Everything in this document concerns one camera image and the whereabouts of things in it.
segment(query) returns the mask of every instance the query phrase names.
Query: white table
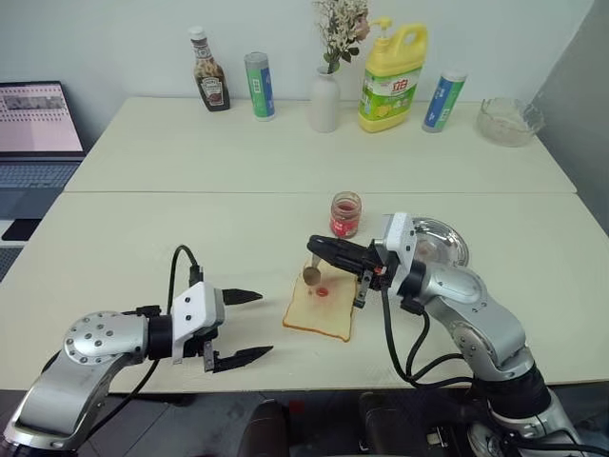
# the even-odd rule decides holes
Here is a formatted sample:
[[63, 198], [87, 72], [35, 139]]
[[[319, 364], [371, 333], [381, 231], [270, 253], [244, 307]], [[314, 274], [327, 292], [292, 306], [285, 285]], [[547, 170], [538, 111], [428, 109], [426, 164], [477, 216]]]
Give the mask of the white table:
[[258, 122], [248, 100], [210, 113], [198, 99], [131, 98], [67, 191], [575, 192], [539, 139], [503, 148], [474, 129], [478, 103], [460, 103], [442, 133], [421, 129], [426, 104], [370, 134], [345, 104], [329, 134], [306, 121], [307, 102], [278, 102]]
[[[231, 307], [215, 346], [233, 351], [274, 345], [246, 368], [204, 374], [201, 359], [164, 361], [146, 391], [404, 387], [383, 336], [379, 296], [355, 310], [349, 343], [282, 327], [310, 234], [327, 234], [331, 195], [72, 193], [62, 195], [0, 287], [0, 388], [27, 388], [61, 346], [71, 322], [100, 309], [165, 305], [169, 260], [192, 247], [218, 288], [260, 291], [264, 301]], [[609, 240], [571, 194], [366, 194], [356, 242], [367, 244], [381, 215], [426, 214], [456, 228], [476, 270], [499, 303], [522, 321], [547, 382], [609, 379]], [[187, 263], [176, 292], [186, 288]], [[405, 360], [421, 319], [393, 312]], [[454, 351], [432, 325], [416, 366]], [[112, 389], [128, 391], [147, 366], [128, 368]], [[463, 362], [429, 381], [467, 374]]]

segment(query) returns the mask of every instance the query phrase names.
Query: yellow detergent bottle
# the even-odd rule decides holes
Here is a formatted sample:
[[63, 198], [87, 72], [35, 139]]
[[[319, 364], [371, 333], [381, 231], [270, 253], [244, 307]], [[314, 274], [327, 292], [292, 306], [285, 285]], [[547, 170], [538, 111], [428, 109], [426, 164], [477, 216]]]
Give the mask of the yellow detergent bottle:
[[379, 131], [397, 126], [410, 111], [427, 53], [427, 27], [408, 24], [387, 38], [389, 17], [380, 17], [370, 25], [381, 26], [383, 34], [374, 42], [365, 63], [359, 118], [362, 129]]

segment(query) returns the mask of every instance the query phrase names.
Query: red sauce jar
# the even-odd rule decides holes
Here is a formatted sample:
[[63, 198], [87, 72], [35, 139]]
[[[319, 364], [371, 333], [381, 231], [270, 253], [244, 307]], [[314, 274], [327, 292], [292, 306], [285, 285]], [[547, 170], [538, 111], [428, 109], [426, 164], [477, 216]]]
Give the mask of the red sauce jar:
[[361, 214], [362, 200], [357, 193], [337, 193], [330, 209], [330, 229], [339, 238], [351, 238], [358, 231]]

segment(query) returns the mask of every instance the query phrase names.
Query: metal plate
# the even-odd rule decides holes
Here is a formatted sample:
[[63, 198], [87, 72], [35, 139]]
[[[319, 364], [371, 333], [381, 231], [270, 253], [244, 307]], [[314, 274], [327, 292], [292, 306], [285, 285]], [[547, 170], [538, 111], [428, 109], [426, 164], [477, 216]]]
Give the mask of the metal plate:
[[417, 232], [415, 260], [467, 267], [469, 249], [456, 230], [428, 217], [415, 217], [413, 222]]

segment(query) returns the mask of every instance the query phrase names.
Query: white vase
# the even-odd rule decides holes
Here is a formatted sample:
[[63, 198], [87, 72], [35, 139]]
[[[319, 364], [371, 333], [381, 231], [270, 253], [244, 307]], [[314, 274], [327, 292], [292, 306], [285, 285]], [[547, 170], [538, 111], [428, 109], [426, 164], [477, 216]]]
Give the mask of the white vase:
[[308, 108], [308, 123], [312, 129], [323, 133], [336, 130], [340, 99], [341, 88], [334, 75], [327, 73], [327, 67], [318, 67]]

